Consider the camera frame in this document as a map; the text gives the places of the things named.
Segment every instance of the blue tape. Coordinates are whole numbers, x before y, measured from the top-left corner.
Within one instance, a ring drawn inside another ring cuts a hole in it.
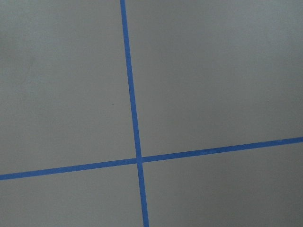
[[[135,91],[134,91],[132,60],[131,60],[131,52],[130,52],[128,28],[127,28],[125,0],[120,0],[120,5],[121,5],[123,38],[124,38],[124,47],[125,47],[128,89],[129,89],[129,97],[130,97],[130,102],[131,102],[133,131],[134,131],[134,143],[135,143],[135,149],[136,149],[136,159],[137,159],[137,168],[138,168],[138,178],[139,178],[139,189],[140,189],[140,197],[141,197],[143,226],[144,227],[149,227],[146,192],[145,192],[145,183],[144,183],[144,174],[143,174],[143,166],[142,166],[140,135],[139,135],[136,99],[135,99]]]
[[[136,163],[137,163],[136,158],[130,158],[130,159],[117,160],[117,161],[99,162],[99,163],[84,164],[77,166],[67,166],[67,167],[60,167],[53,169],[28,171],[22,173],[4,174],[4,175],[0,175],[0,180],[10,180],[16,178],[32,177],[32,176],[60,174],[60,173],[68,173],[68,172],[81,171],[81,170],[106,168],[112,166],[124,166],[129,164],[136,164]]]
[[[303,142],[303,137],[284,139],[284,140],[273,140],[267,142],[249,143],[249,144],[242,144],[242,145],[229,146],[229,147],[210,148],[210,149],[186,151],[186,152],[179,152],[179,153],[166,154],[166,155],[148,156],[148,157],[143,157],[142,162],[155,162],[155,161],[182,158],[182,157],[210,155],[210,154],[224,153],[224,152],[237,151],[237,150],[265,148],[265,147],[273,147],[273,146],[286,145],[292,143],[302,143],[302,142]]]

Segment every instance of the gray surface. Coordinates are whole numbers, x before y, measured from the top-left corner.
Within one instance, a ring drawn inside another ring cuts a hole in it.
[[[303,226],[303,144],[144,164],[151,227]]]
[[[0,174],[135,156],[119,1],[0,0]]]
[[[141,227],[136,165],[0,181],[3,227]]]
[[[302,136],[303,1],[126,3],[144,156]]]

